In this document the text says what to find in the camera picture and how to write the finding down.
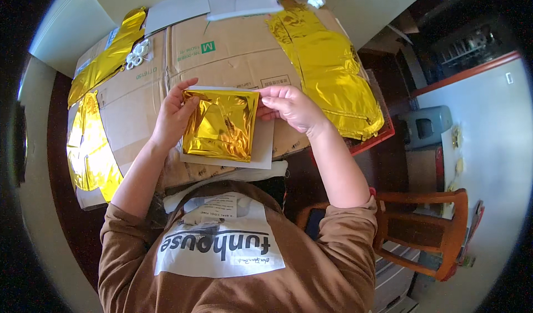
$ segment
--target red object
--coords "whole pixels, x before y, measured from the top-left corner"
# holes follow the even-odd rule
[[[458,82],[460,80],[464,80],[468,77],[472,77],[477,74],[481,74],[482,72],[485,72],[487,70],[490,70],[492,68],[499,67],[503,64],[506,64],[508,62],[511,62],[512,60],[516,60],[521,58],[520,53],[518,53],[516,50],[512,51],[510,53],[507,53],[505,55],[502,55],[494,60],[491,60],[489,62],[480,64],[479,66],[476,66],[474,68],[470,68],[467,70],[463,70],[460,73],[457,73],[453,75],[452,77],[448,77],[446,79],[443,79],[441,81],[438,81],[436,83],[430,84],[425,88],[415,90],[411,96],[418,97],[420,95],[423,95],[425,93],[428,93],[430,91],[445,87],[446,85],[450,85],[451,83]]]
[[[446,282],[446,281],[449,280],[452,276],[455,275],[456,271],[457,271],[457,264],[454,263],[454,265],[451,266],[450,270],[448,270],[448,273],[446,274],[446,276],[444,276],[444,278],[441,279],[440,281],[441,281],[441,282]]]

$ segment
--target brown shirt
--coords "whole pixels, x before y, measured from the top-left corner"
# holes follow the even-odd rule
[[[228,205],[234,203],[235,210],[201,198],[227,192],[242,193],[238,196],[252,200],[237,198],[235,202],[233,193],[228,193]],[[109,205],[100,234],[103,250],[98,293],[104,311],[371,309],[375,284],[371,245],[377,226],[373,197],[358,208],[329,206],[316,242],[283,216],[272,197],[248,183],[213,183],[191,192],[183,201],[197,201],[195,197],[215,209],[198,208],[203,211],[194,217],[193,211],[184,213],[187,206],[182,203],[162,233]],[[262,203],[259,209],[256,201]],[[217,214],[220,212],[227,213],[225,219]],[[202,218],[200,213],[216,216]],[[260,217],[257,223],[266,218],[258,230],[247,218],[253,214]],[[232,221],[240,222],[237,230]],[[215,259],[213,265],[205,263],[206,259]]]

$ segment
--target green letter m logo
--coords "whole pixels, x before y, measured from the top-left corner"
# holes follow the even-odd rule
[[[215,42],[214,41],[203,43],[201,46],[202,46],[202,54],[203,53],[207,53],[207,52],[212,52],[212,51],[215,50]]]

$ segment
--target gold foil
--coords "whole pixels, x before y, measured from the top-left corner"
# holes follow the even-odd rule
[[[72,81],[68,95],[68,107],[80,100],[92,88],[113,77],[126,61],[133,43],[144,37],[144,29],[139,30],[146,17],[144,7],[134,9],[124,17],[122,25],[108,49],[91,61]]]
[[[100,189],[110,202],[123,177],[105,136],[97,91],[87,93],[79,102],[67,142],[70,175],[82,190]]]
[[[366,140],[383,126],[368,83],[357,75],[356,51],[343,34],[327,30],[307,6],[282,0],[284,11],[267,21],[307,94],[342,136]]]
[[[185,90],[200,103],[183,134],[183,153],[250,163],[259,93]]]

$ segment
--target white paper sheet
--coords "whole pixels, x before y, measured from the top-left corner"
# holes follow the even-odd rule
[[[209,0],[208,21],[282,11],[277,0]]]
[[[210,12],[208,0],[165,0],[148,10],[144,35]]]
[[[213,87],[189,87],[189,90],[237,90],[253,91],[236,88],[213,88]],[[272,168],[272,144],[274,140],[274,120],[256,120],[254,136],[252,140],[252,160],[250,163],[237,162],[213,157],[183,154],[181,141],[177,145],[180,152],[180,161],[184,163],[196,163],[205,165],[231,166],[236,168],[250,168],[270,170]]]

